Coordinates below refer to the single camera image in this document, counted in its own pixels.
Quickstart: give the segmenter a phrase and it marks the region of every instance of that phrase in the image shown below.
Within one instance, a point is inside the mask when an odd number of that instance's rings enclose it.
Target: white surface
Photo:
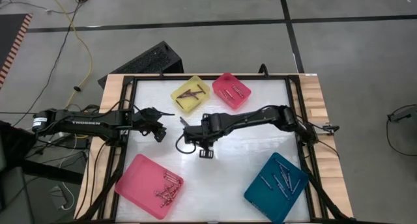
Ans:
[[[211,87],[212,81],[204,81]],[[209,100],[190,114],[175,106],[170,94],[183,81],[139,81],[135,104],[139,108],[155,107],[174,113],[174,117],[162,117],[167,128],[161,143],[153,134],[143,137],[130,132],[124,170],[137,154],[143,154],[184,179],[184,187],[173,203],[164,221],[267,221],[243,194],[272,153],[278,152],[297,167],[296,141],[293,133],[281,132],[273,125],[254,126],[233,131],[214,143],[214,158],[199,158],[199,148],[190,155],[175,149],[175,141],[182,134],[182,116],[189,125],[200,125],[203,113],[238,114],[255,111],[265,105],[289,105],[287,87],[283,80],[243,80],[252,90],[248,101],[240,109],[233,110],[213,91]],[[182,139],[179,147],[193,149]],[[306,195],[303,192],[289,212],[286,220],[309,219]],[[157,221],[156,218],[120,197],[117,221]]]

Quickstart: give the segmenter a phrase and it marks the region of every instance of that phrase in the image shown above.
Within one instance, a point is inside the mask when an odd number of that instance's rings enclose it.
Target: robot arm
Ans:
[[[200,126],[184,128],[184,140],[185,143],[192,143],[202,148],[201,158],[211,159],[213,153],[210,147],[219,138],[230,134],[233,130],[260,124],[273,124],[282,131],[295,132],[304,143],[317,142],[317,135],[312,126],[299,123],[293,110],[284,105],[268,105],[257,111],[237,115],[204,114]]]
[[[99,136],[107,145],[120,146],[124,130],[138,130],[142,135],[154,134],[161,142],[166,128],[158,119],[162,113],[155,108],[146,108],[134,113],[133,109],[108,111],[106,113],[85,113],[65,109],[48,109],[35,114],[32,131],[39,136],[58,132]]]

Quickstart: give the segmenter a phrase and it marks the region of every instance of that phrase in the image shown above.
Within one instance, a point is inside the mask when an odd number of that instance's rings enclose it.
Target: teal tray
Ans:
[[[290,178],[287,182],[281,174],[282,171],[286,178]],[[306,173],[280,154],[273,153],[245,191],[244,197],[271,222],[282,224],[307,184]]]

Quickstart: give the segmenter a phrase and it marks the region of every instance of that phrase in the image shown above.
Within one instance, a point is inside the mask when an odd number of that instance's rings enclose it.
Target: concrete floor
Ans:
[[[58,10],[53,0],[14,0]],[[74,0],[60,0],[74,10]],[[415,14],[417,0],[287,0],[292,18],[396,16]],[[33,12],[31,28],[66,27],[63,15],[25,5],[0,14]],[[126,25],[216,20],[283,19],[280,0],[90,0],[78,12],[77,26]],[[330,120],[341,126],[336,145],[354,216],[364,221],[414,223],[417,219],[417,163],[389,148],[386,115],[416,102],[417,21],[362,21],[294,24],[304,70],[318,73]],[[0,91],[0,111],[27,111],[48,78],[65,33],[28,33]],[[84,31],[94,70],[74,103],[99,104],[96,80],[165,40],[181,57],[185,72],[295,73],[285,24],[228,25],[165,29]],[[88,69],[88,56],[71,34],[49,87],[33,112],[63,108]],[[15,122],[19,115],[0,115]],[[31,126],[31,117],[18,125]],[[392,127],[393,143],[417,154],[415,124]],[[59,157],[50,152],[40,158]],[[40,186],[54,186],[43,181]],[[31,193],[39,194],[41,189]],[[38,213],[51,212],[39,208]],[[37,223],[47,219],[37,218]]]

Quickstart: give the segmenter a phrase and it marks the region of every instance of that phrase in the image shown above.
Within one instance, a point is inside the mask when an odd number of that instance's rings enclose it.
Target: wooden table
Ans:
[[[102,102],[100,105],[100,112],[106,112],[108,111],[115,102],[118,102],[121,97],[121,89],[122,89],[122,82],[124,76],[142,76],[142,77],[155,77],[159,74],[111,74],[108,76],[106,88],[104,89]],[[165,74],[165,76],[204,76],[204,74]],[[238,74],[240,76],[244,75],[259,75],[260,77],[263,74]],[[288,74],[269,74],[270,76],[279,76],[279,75],[285,75]],[[307,116],[308,120],[314,124],[320,124],[320,123],[326,123],[329,122],[328,115],[326,111],[326,106],[324,104],[323,94],[321,92],[319,78],[316,74],[295,74],[299,75],[300,78],[300,85],[302,90],[302,95],[304,99],[304,104],[306,106]],[[295,93],[295,88],[292,88],[293,90],[293,98],[295,101],[296,110],[299,111],[298,106],[298,98]],[[130,91],[131,88],[128,88],[128,91],[126,92],[126,99],[130,98]],[[327,144],[329,144],[331,147],[336,149],[336,146],[334,144],[334,139],[332,136],[326,136],[326,135],[320,135],[319,139]],[[103,188],[104,183],[104,177],[108,165],[108,159],[109,159],[109,152],[110,147],[104,147],[98,157],[97,160],[97,166],[96,166],[96,176],[95,176],[95,183],[94,183],[94,189],[92,189],[91,184],[93,183],[93,171],[94,171],[94,160],[97,157],[98,151],[100,147],[103,144],[103,140],[101,140],[98,137],[94,137],[93,141],[91,143],[91,150],[90,150],[90,156],[89,158],[92,159],[89,166],[86,167],[89,170],[89,179],[87,181],[87,173],[84,173],[84,179],[83,183],[81,185],[81,189],[79,192],[79,198],[76,210],[78,211],[81,202],[83,200],[83,196],[85,192],[87,192],[87,196],[85,198],[85,203],[81,208],[81,211],[79,212],[78,217],[82,216],[85,211],[90,206],[91,201],[91,191],[93,190],[93,200],[94,201],[97,197],[97,195],[100,193],[100,191]],[[352,209],[351,204],[349,201],[349,197],[347,195],[347,190],[345,186],[345,181],[343,179],[343,173],[341,171],[341,166],[338,160],[338,157],[332,152],[329,148],[326,148],[324,145],[317,143],[315,145],[315,153],[317,158],[317,165],[319,168],[319,174],[321,177],[321,182],[324,190],[327,192],[329,197],[333,200],[333,202],[339,207],[339,209],[346,214],[347,216],[352,217]],[[116,167],[116,164],[118,162],[119,152],[116,152],[115,160],[113,162],[113,169]],[[114,186],[108,193],[106,207],[104,210],[104,218],[110,217],[111,212],[111,202],[113,200],[113,193],[114,193]],[[321,217],[321,212],[319,208],[319,199],[315,192],[315,190],[311,187],[311,195],[313,198],[313,209],[315,211],[316,217]]]

